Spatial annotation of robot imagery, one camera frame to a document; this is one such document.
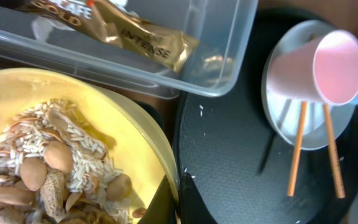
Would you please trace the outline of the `wooden chopstick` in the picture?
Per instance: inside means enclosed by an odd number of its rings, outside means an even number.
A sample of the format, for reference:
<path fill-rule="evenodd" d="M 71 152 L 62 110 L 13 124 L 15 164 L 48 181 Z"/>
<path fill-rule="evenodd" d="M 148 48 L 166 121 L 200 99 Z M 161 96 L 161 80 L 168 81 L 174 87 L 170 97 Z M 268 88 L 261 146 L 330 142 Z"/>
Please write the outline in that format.
<path fill-rule="evenodd" d="M 287 188 L 287 195 L 289 197 L 294 196 L 295 193 L 296 178 L 297 178 L 298 166 L 300 161 L 301 145 L 303 142 L 303 132 L 305 127 L 307 107 L 308 107 L 308 103 L 306 101 L 302 101 L 296 138 L 295 138 L 295 145 L 293 150 L 293 157 L 291 161 L 290 177 L 289 177 L 288 188 Z"/>
<path fill-rule="evenodd" d="M 334 130 L 333 130 L 333 122 L 332 122 L 328 104 L 323 105 L 323 111 L 324 111 L 324 118 L 326 124 L 326 133 L 328 136 L 329 158 L 331 163 L 331 170 L 333 173 L 333 181 L 334 181 L 336 196 L 337 198 L 345 198 L 346 195 L 344 190 L 344 184 L 342 181 L 339 158 L 337 154 L 336 140 L 334 137 Z"/>

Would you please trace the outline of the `gold coffee sachet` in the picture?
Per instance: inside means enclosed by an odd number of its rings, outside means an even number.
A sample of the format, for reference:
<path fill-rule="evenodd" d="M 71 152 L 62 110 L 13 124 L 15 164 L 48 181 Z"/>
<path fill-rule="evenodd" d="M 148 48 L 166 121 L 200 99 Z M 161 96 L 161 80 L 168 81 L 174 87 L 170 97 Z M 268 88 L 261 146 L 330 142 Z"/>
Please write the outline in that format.
<path fill-rule="evenodd" d="M 114 45 L 179 72 L 199 40 L 133 16 L 107 0 L 24 1 L 18 11 L 55 19 L 105 44 Z"/>

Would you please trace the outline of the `yellow bowl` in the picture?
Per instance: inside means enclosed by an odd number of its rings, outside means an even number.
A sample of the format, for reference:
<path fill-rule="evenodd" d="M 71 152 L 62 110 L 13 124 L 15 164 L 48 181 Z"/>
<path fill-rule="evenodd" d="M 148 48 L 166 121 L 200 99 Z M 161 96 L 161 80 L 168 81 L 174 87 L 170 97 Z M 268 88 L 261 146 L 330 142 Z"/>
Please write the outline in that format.
<path fill-rule="evenodd" d="M 133 101 L 47 70 L 0 70 L 0 223 L 177 223 L 176 171 Z"/>

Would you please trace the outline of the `grey plate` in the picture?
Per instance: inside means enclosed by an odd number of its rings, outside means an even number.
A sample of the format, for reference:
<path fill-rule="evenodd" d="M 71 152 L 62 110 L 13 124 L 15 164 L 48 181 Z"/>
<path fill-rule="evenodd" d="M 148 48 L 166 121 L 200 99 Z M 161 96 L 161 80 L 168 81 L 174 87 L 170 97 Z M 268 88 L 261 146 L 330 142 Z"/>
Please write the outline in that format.
<path fill-rule="evenodd" d="M 302 101 L 274 94 L 267 89 L 269 66 L 277 57 L 292 52 L 302 45 L 334 30 L 337 29 L 319 20 L 300 22 L 283 35 L 266 61 L 262 75 L 261 90 L 264 112 L 275 132 L 291 145 L 295 144 Z M 323 111 L 323 105 L 326 103 L 309 101 L 307 103 L 308 107 L 301 148 L 313 151 L 328 145 Z M 349 124 L 355 108 L 348 102 L 340 106 L 329 105 L 329 110 L 333 122 L 334 137 L 338 138 Z"/>

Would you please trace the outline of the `pink cup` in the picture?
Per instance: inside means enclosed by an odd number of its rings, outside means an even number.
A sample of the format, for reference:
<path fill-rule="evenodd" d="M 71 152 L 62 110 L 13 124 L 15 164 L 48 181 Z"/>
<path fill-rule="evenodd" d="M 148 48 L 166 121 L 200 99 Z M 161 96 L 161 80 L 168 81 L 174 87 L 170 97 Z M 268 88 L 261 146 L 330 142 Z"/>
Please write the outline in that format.
<path fill-rule="evenodd" d="M 358 39 L 334 30 L 272 61 L 267 89 L 300 101 L 345 105 L 358 94 Z"/>

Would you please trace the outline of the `food scraps pile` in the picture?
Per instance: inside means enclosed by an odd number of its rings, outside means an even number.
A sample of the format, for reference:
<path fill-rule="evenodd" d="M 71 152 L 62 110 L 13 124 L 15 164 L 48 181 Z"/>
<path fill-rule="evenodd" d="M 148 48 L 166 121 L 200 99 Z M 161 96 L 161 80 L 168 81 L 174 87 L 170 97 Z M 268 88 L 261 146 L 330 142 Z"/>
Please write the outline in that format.
<path fill-rule="evenodd" d="M 145 211 L 74 102 L 41 102 L 0 133 L 0 223 L 132 223 Z"/>

